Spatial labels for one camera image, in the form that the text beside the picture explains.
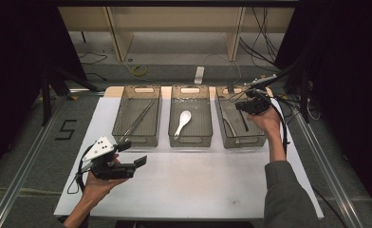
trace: sleeve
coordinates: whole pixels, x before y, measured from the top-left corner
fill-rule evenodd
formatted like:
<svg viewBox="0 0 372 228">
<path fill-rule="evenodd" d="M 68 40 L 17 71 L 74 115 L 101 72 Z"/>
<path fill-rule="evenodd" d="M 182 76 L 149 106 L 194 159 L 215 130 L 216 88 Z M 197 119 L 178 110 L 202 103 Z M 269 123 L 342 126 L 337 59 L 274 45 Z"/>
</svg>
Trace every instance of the sleeve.
<svg viewBox="0 0 372 228">
<path fill-rule="evenodd" d="M 264 227 L 319 227 L 316 210 L 287 161 L 266 165 Z"/>
</svg>

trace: spoon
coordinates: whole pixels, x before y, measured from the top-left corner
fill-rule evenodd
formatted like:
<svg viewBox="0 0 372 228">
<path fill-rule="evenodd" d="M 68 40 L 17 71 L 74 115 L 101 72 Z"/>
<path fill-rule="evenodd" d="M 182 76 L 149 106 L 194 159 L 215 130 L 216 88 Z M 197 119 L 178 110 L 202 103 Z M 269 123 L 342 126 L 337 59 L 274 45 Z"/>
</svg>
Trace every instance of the spoon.
<svg viewBox="0 0 372 228">
<path fill-rule="evenodd" d="M 180 131 L 182 130 L 183 126 L 186 125 L 190 119 L 192 119 L 192 113 L 190 111 L 183 111 L 180 113 L 179 119 L 179 127 L 177 128 L 177 132 L 175 133 L 175 140 L 177 140 L 177 136 L 179 136 Z"/>
</svg>

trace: white spoon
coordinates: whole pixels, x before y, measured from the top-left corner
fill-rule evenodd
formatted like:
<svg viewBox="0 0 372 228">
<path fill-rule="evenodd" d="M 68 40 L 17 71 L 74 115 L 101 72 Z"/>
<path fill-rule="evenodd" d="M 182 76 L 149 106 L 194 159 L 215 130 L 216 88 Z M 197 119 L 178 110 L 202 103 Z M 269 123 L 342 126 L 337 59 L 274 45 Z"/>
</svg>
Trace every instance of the white spoon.
<svg viewBox="0 0 372 228">
<path fill-rule="evenodd" d="M 182 113 L 180 113 L 179 127 L 177 128 L 177 132 L 175 133 L 175 140 L 177 140 L 177 136 L 179 136 L 183 126 L 186 125 L 190 121 L 190 119 L 192 119 L 192 113 L 190 113 L 190 111 L 183 111 Z"/>
</svg>

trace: gray plastic container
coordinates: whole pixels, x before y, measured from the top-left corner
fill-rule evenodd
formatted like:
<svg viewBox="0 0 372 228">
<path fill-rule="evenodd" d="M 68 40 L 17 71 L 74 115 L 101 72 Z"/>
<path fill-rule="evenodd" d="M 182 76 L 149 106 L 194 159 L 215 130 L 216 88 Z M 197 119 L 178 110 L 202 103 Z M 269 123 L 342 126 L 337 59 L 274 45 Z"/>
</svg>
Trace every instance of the gray plastic container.
<svg viewBox="0 0 372 228">
<path fill-rule="evenodd" d="M 236 87 L 235 90 L 246 90 L 247 87 Z M 236 109 L 234 102 L 230 101 L 231 94 L 225 86 L 218 86 L 215 96 L 215 108 L 218 116 L 219 127 L 221 129 L 222 142 L 225 148 L 241 148 L 241 147 L 255 147 L 263 146 L 266 142 L 266 136 L 256 124 L 248 121 L 246 118 L 248 113 L 242 111 L 242 116 Z M 238 102 L 247 101 L 246 94 L 237 99 Z"/>
<path fill-rule="evenodd" d="M 158 146 L 160 107 L 160 86 L 126 86 L 112 130 L 115 141 L 131 141 L 132 146 Z"/>
<path fill-rule="evenodd" d="M 180 114 L 188 110 L 192 119 L 182 128 L 179 136 L 175 133 Z M 171 113 L 168 129 L 172 147 L 210 147 L 213 137 L 210 91 L 205 85 L 173 85 Z"/>
</svg>

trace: metal tongs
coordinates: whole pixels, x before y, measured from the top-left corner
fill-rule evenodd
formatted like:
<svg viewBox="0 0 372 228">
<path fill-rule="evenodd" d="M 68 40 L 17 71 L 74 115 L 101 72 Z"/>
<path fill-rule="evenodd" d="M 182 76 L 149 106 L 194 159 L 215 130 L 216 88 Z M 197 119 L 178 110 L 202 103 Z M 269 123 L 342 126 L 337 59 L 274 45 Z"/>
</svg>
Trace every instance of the metal tongs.
<svg viewBox="0 0 372 228">
<path fill-rule="evenodd" d="M 129 128 L 127 128 L 126 132 L 124 132 L 123 136 L 121 136 L 120 142 L 123 141 L 123 138 L 125 136 L 131 134 L 136 129 L 136 127 L 141 123 L 142 119 L 144 118 L 145 114 L 147 114 L 148 110 L 153 105 L 153 103 L 154 103 L 154 101 L 151 101 L 148 104 L 148 106 L 146 106 L 144 108 L 144 110 L 142 110 L 142 112 L 139 114 L 139 116 L 132 122 L 132 124 L 129 126 Z"/>
</svg>

